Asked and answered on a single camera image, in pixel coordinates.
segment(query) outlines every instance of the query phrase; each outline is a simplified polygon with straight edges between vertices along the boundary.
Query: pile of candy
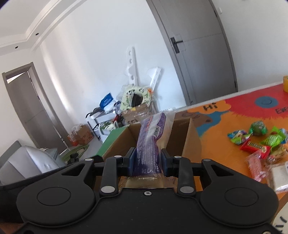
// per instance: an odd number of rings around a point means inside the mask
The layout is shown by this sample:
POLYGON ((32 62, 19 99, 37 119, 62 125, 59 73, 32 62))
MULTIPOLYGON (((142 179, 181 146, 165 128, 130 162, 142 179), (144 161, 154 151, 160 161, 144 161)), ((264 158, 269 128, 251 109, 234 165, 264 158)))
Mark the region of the pile of candy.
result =
POLYGON ((231 142, 242 145, 241 150, 250 152, 246 158, 252 178, 256 181, 267 179, 268 185, 276 193, 288 191, 288 161, 276 164, 288 155, 288 131, 273 127, 269 136, 260 143, 254 142, 250 136, 263 136, 268 132, 262 121, 251 124, 249 133, 236 130, 228 134, 231 142))

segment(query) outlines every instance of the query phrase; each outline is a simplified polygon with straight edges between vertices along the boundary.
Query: ceiling molding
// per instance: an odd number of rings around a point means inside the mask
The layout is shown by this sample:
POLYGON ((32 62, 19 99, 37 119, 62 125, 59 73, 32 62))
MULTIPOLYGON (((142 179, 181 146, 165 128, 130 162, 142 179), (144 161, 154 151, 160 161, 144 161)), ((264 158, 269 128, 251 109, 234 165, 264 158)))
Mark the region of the ceiling molding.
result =
POLYGON ((24 34, 0 38, 0 56, 16 50, 35 50, 63 19, 85 1, 87 0, 50 0, 24 34))

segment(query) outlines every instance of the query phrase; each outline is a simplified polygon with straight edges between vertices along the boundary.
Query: gray sofa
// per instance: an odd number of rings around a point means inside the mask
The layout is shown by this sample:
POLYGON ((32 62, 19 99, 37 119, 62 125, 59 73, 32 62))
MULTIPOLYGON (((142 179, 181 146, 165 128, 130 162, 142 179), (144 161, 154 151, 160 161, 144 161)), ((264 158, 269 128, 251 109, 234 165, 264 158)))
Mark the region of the gray sofa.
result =
POLYGON ((45 152, 14 142, 0 157, 0 184, 11 184, 65 167, 57 149, 45 152))

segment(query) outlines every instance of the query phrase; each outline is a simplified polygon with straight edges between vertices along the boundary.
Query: green candy wrapper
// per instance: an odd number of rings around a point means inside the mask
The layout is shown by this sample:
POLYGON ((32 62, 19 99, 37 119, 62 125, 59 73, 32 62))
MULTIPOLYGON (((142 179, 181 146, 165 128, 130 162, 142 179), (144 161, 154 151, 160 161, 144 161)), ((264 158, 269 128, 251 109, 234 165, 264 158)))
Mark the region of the green candy wrapper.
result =
POLYGON ((269 137, 265 140, 261 141, 262 145, 271 146, 273 149, 274 147, 280 145, 280 143, 286 138, 285 134, 281 132, 277 127, 272 128, 272 132, 269 137))
POLYGON ((257 121, 251 124, 249 133, 253 136, 262 136, 268 132, 266 126, 262 121, 257 121))
POLYGON ((231 142, 235 143, 236 145, 241 145, 245 141, 247 141, 250 136, 251 136, 251 134, 242 135, 240 137, 236 137, 236 138, 231 139, 231 142))

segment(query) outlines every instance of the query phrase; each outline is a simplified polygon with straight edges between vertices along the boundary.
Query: orange cloud shape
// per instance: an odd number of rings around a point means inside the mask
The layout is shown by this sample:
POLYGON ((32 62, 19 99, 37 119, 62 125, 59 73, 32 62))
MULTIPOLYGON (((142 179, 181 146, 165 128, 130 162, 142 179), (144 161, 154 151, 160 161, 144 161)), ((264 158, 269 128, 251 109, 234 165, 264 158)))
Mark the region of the orange cloud shape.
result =
POLYGON ((231 108, 230 104, 227 104, 225 100, 221 100, 221 101, 213 102, 207 105, 191 108, 187 110, 187 112, 188 113, 200 112, 202 114, 211 114, 215 111, 224 112, 224 111, 229 110, 230 108, 231 108))

